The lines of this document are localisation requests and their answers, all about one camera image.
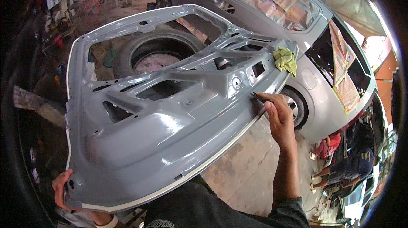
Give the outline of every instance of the dark shirt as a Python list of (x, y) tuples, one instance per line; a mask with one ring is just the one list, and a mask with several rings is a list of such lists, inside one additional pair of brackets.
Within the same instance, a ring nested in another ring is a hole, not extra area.
[(368, 176), (373, 170), (374, 154), (370, 148), (366, 148), (358, 153), (358, 173), (361, 178)]
[(147, 206), (146, 228), (310, 227), (302, 198), (283, 200), (268, 217), (233, 210), (200, 175)]

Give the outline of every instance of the yellow rag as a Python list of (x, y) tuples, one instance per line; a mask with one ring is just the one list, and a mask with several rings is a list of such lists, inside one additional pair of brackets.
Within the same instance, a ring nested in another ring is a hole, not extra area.
[(295, 62), (295, 53), (285, 47), (278, 47), (278, 51), (273, 51), (272, 53), (278, 70), (282, 71), (284, 69), (289, 71), (292, 77), (296, 76), (298, 65)]

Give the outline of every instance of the newspaper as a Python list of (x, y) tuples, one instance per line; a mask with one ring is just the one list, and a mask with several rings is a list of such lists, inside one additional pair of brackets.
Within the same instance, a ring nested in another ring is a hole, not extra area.
[(329, 29), (334, 60), (333, 91), (337, 94), (347, 114), (357, 107), (361, 101), (359, 93), (347, 73), (348, 68), (356, 59), (356, 55), (344, 40), (339, 28), (331, 19), (329, 20)]
[(241, 0), (283, 28), (304, 31), (319, 14), (309, 0)]

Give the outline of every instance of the workshop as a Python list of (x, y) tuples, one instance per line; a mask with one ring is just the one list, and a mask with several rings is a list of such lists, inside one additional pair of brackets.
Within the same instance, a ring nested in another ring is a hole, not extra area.
[(408, 227), (407, 2), (2, 0), (3, 225)]

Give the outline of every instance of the wall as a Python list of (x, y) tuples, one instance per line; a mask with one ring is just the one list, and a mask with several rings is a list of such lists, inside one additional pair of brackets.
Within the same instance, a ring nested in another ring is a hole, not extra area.
[[(380, 66), (375, 73), (376, 79), (390, 79), (392, 80), (392, 72), (397, 68), (397, 61), (395, 60), (394, 52), (390, 52), (385, 59), (384, 63)], [(384, 105), (385, 113), (387, 116), (388, 124), (392, 123), (391, 118), (391, 85), (390, 82), (384, 82), (377, 80), (378, 94)]]

